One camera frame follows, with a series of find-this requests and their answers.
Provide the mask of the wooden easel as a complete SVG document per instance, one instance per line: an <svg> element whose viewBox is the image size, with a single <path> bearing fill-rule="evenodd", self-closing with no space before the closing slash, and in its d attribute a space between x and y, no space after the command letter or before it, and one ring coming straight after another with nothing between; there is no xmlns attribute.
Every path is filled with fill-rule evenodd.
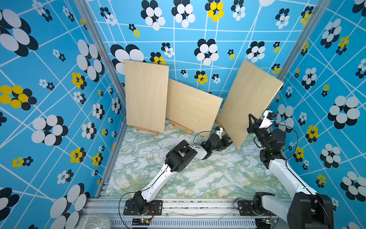
<svg viewBox="0 0 366 229"><path fill-rule="evenodd" d="M221 121L218 119L218 116L216 117L216 119L215 119L215 122L223 129L223 132L225 133L225 134L227 134L227 132L226 132L226 130L224 129L224 127L223 127L223 125L222 125L222 123L221 123Z"/></svg>
<svg viewBox="0 0 366 229"><path fill-rule="evenodd" d="M182 129L182 130L184 130L184 131L186 131L189 135L192 135L193 134L193 131L192 130L190 130L190 129L188 129L188 128L186 128L186 127L184 127L184 126L182 126L182 125L180 125L180 124L178 124L178 123L176 123L176 122L174 122L174 121L170 121L171 122L171 124L174 126L174 127L178 127L178 128L180 128L180 129Z"/></svg>
<svg viewBox="0 0 366 229"><path fill-rule="evenodd" d="M157 132L157 131L154 131L154 130L151 130L151 129L142 128L142 127L137 127L137 126L133 126L133 128L134 128L136 131L145 131L145 132L148 132L148 133L153 133L153 134L155 134L156 136L158 136L158 132Z"/></svg>

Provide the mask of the plywood board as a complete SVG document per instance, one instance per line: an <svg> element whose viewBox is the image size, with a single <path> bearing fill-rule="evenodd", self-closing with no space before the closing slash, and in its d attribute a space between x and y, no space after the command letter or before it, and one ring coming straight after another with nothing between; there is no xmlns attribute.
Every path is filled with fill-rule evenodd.
<svg viewBox="0 0 366 229"><path fill-rule="evenodd" d="M259 118L283 86L283 81L244 60L218 116L239 149L248 136L248 115Z"/></svg>
<svg viewBox="0 0 366 229"><path fill-rule="evenodd" d="M169 67L132 60L124 66L127 125L163 133Z"/></svg>
<svg viewBox="0 0 366 229"><path fill-rule="evenodd" d="M166 118L208 137L222 101L221 97L169 79Z"/></svg>

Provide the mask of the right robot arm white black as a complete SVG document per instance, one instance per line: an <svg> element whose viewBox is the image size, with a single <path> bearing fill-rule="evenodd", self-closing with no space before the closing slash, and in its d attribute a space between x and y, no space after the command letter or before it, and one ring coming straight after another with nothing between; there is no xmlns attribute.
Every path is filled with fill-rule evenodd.
<svg viewBox="0 0 366 229"><path fill-rule="evenodd" d="M254 142L260 150L260 159L288 191L290 204L269 192L257 192L252 208L255 214L271 212L284 220L291 229L332 229L334 214L332 200L311 188L289 166L281 152L286 143L286 132L280 129L269 131L277 115L266 110L262 119L249 114L248 133L255 134Z"/></svg>

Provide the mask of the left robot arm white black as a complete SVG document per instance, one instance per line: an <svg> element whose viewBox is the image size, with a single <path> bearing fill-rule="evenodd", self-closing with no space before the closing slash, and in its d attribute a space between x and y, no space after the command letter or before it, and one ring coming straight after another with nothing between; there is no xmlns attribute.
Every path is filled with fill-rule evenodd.
<svg viewBox="0 0 366 229"><path fill-rule="evenodd" d="M206 160L214 151L222 151L232 143L231 138L228 135L222 135L220 130L212 132L209 138L199 146L193 146L186 140L182 140L168 152L163 166L150 183L142 190L135 192L132 198L134 213L145 214L167 181L182 172L193 159Z"/></svg>

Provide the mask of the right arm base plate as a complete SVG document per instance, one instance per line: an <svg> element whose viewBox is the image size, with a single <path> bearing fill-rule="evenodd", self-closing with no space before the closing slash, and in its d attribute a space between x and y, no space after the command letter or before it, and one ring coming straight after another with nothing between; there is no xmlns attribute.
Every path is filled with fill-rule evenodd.
<svg viewBox="0 0 366 229"><path fill-rule="evenodd" d="M263 217L270 217L271 213L270 212L264 212L264 213L256 213L253 209L253 205L252 205L253 201L252 200L244 200L244 199L240 199L236 202L237 204L237 209L239 211L239 215L240 216L263 216Z"/></svg>

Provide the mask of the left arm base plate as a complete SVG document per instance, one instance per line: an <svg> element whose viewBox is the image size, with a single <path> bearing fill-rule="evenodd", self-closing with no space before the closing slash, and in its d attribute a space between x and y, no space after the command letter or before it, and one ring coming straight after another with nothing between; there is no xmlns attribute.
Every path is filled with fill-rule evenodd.
<svg viewBox="0 0 366 229"><path fill-rule="evenodd" d="M153 200L148 203L135 203L129 199L125 203L123 215L125 216L161 216L163 210L162 200Z"/></svg>

